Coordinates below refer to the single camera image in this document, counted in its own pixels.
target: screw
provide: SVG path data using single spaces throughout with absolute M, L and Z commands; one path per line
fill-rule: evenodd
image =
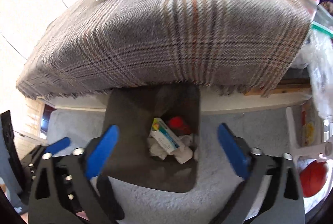
M 72 154 L 79 155 L 79 154 L 83 154 L 83 152 L 84 152 L 83 148 L 76 148 L 75 150 L 73 150 Z
M 262 151 L 259 148 L 252 148 L 251 153 L 255 155 L 262 155 Z
M 46 159 L 50 159 L 51 157 L 52 157 L 51 153 L 46 153 L 46 154 L 43 154 L 42 159 L 46 160 Z
M 292 160 L 292 155 L 288 154 L 288 153 L 283 153 L 282 157 L 285 158 L 285 159 L 287 159 L 287 160 Z

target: plaid blanket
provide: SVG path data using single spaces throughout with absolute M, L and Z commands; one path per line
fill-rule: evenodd
M 49 25 L 16 86 L 29 98 L 173 82 L 267 92 L 309 26 L 298 0 L 80 0 Z

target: clear plastic bag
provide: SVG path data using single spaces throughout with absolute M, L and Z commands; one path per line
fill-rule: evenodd
M 301 49 L 308 65 L 312 96 L 318 115 L 333 121 L 333 48 L 331 38 L 311 30 L 310 42 Z

